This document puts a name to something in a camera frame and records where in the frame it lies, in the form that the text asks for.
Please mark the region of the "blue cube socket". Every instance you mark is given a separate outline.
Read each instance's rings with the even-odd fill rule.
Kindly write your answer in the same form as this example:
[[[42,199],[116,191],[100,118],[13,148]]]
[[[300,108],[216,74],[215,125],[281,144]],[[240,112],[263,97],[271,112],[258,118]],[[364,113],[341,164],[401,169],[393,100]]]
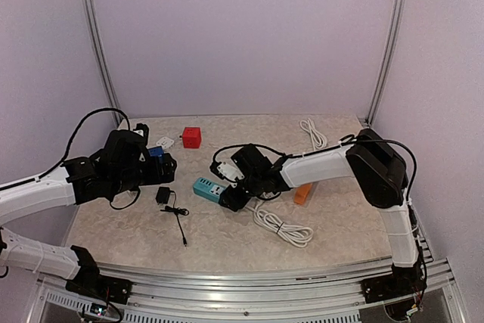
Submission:
[[[164,155],[164,150],[160,146],[156,146],[148,149],[148,153],[151,157],[162,157]]]

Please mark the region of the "red cube socket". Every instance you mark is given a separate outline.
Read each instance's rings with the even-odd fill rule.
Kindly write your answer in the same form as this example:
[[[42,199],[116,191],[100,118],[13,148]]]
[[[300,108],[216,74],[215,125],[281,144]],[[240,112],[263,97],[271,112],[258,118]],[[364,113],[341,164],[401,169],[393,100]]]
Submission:
[[[183,148],[198,149],[202,142],[200,127],[185,127],[181,134]]]

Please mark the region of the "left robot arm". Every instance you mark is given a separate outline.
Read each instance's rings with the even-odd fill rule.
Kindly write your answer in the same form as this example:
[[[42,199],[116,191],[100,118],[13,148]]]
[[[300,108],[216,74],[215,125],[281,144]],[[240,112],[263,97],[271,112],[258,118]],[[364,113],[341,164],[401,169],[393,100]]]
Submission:
[[[166,152],[148,148],[149,128],[127,125],[107,136],[89,157],[71,159],[65,151],[45,172],[1,186],[1,266],[75,281],[89,296],[106,288],[94,258],[83,247],[60,247],[25,238],[5,227],[9,222],[56,207],[80,206],[103,198],[113,202],[127,191],[174,181],[177,163]]]

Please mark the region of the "teal power strip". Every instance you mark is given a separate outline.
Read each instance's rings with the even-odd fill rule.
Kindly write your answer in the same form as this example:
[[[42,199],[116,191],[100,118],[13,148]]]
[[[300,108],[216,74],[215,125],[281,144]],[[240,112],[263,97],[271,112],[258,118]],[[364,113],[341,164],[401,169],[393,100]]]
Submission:
[[[220,203],[221,194],[226,187],[204,177],[200,177],[195,181],[192,189],[197,196],[214,203]]]

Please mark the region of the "white plug adapter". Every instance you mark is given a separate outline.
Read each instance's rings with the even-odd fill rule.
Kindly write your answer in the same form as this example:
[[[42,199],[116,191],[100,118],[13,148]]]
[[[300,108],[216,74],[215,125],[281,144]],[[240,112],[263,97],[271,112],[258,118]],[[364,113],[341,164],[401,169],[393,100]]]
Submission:
[[[156,146],[162,148],[164,151],[169,150],[174,144],[175,140],[167,136],[163,136],[156,142]]]

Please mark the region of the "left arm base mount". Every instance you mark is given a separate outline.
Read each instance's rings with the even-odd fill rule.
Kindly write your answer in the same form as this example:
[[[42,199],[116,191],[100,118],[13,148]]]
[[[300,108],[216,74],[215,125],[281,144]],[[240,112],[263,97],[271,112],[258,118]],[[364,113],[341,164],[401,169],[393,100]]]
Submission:
[[[65,285],[67,291],[108,303],[127,304],[133,283],[124,278],[102,275],[94,258],[84,247],[71,246],[78,258],[79,271]]]

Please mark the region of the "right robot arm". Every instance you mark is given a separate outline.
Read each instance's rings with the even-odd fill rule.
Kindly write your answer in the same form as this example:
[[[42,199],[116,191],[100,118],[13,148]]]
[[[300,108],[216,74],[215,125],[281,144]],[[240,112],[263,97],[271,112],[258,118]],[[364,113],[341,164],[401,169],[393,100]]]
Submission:
[[[392,274],[386,287],[391,294],[401,296],[424,282],[425,268],[410,198],[415,177],[407,174],[405,159],[395,147],[406,148],[371,129],[347,135],[337,145],[319,151],[278,152],[275,162],[263,154],[265,145],[235,144],[231,163],[213,159],[209,170],[229,182],[220,204],[234,212],[253,198],[272,200],[314,182],[354,178],[365,200],[383,219],[392,253]]]

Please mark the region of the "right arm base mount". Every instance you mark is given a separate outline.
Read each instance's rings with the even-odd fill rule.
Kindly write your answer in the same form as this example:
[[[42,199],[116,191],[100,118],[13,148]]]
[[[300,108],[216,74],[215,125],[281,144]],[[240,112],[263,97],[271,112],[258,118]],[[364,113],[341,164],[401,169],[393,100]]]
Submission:
[[[422,293],[427,289],[427,268],[423,262],[417,261],[411,268],[394,265],[391,268],[388,275],[366,278],[361,282],[366,303]]]

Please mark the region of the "black charger with thin cable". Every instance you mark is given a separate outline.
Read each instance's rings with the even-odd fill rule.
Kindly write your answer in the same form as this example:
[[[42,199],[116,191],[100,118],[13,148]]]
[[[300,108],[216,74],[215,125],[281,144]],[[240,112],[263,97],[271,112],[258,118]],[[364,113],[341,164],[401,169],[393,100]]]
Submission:
[[[172,215],[175,216],[178,224],[178,228],[181,233],[183,246],[186,247],[188,245],[188,240],[185,236],[185,232],[182,227],[180,217],[188,216],[190,214],[189,210],[176,206],[177,194],[175,191],[173,191],[168,187],[158,188],[155,201],[159,206],[162,206],[162,208],[160,209],[161,212],[171,213]]]

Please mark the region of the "orange USB socket block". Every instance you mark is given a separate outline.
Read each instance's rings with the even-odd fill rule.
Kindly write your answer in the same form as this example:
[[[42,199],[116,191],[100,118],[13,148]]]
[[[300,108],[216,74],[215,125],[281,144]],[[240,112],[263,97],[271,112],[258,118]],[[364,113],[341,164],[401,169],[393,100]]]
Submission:
[[[304,184],[296,189],[293,201],[297,205],[305,205],[312,191],[312,183]]]

